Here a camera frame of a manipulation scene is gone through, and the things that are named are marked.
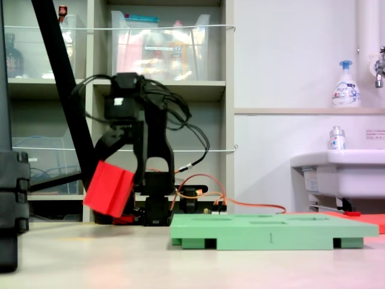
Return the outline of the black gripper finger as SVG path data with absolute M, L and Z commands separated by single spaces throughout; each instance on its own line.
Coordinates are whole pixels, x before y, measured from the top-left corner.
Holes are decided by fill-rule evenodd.
M 138 121 L 134 126 L 133 132 L 133 150 L 137 159 L 137 168 L 135 171 L 135 185 L 139 185 L 143 180 L 143 165 L 144 165 L 144 122 Z
M 94 153 L 98 161 L 105 161 L 124 145 L 132 145 L 133 136 L 128 126 L 112 126 L 97 141 Z

